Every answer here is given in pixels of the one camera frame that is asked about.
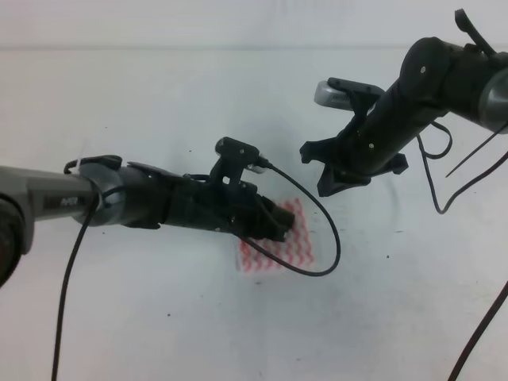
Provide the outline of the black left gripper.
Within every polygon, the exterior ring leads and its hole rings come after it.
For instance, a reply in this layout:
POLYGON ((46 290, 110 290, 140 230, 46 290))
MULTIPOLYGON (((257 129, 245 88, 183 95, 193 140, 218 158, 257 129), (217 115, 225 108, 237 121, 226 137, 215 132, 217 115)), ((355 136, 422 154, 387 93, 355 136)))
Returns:
POLYGON ((274 242, 284 242, 288 229, 293 228, 294 214, 259 195, 250 183, 230 190, 224 183, 209 182, 206 175, 173 180, 166 205, 167 225, 274 242))

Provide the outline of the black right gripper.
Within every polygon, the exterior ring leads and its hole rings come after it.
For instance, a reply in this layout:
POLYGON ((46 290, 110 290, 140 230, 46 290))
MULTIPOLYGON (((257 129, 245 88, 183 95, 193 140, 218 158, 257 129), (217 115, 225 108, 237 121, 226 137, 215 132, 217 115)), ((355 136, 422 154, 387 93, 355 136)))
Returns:
POLYGON ((372 136, 360 130, 361 120, 353 118, 337 137, 307 141, 300 149, 301 161, 315 160, 324 166, 317 192, 325 198, 349 187, 367 186, 373 177, 393 173, 401 175, 408 167, 400 153, 402 145, 394 134, 381 131, 372 136))

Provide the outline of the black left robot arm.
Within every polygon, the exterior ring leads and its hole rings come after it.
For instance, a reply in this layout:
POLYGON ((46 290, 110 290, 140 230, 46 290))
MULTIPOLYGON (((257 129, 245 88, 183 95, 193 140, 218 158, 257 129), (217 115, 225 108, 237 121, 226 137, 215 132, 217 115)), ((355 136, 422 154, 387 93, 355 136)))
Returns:
POLYGON ((1 282, 33 244, 38 221, 72 217, 89 226, 158 229, 172 225, 282 242, 295 216, 241 180, 222 174, 176 175, 114 155, 66 164, 63 173, 1 168, 1 282))

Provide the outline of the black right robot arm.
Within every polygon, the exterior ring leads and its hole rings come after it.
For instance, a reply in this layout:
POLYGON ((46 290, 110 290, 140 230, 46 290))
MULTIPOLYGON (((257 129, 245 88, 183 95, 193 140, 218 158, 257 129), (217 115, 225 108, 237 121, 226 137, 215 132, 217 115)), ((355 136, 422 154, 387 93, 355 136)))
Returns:
POLYGON ((300 149, 303 163, 324 165, 320 196, 367 186, 385 173, 402 174, 409 167, 402 149, 448 113, 493 133, 506 131, 507 54, 486 42, 464 10, 456 10, 455 22, 472 42, 459 46, 421 38, 387 90, 333 77, 317 85, 318 105, 354 113, 336 137, 308 141, 300 149))

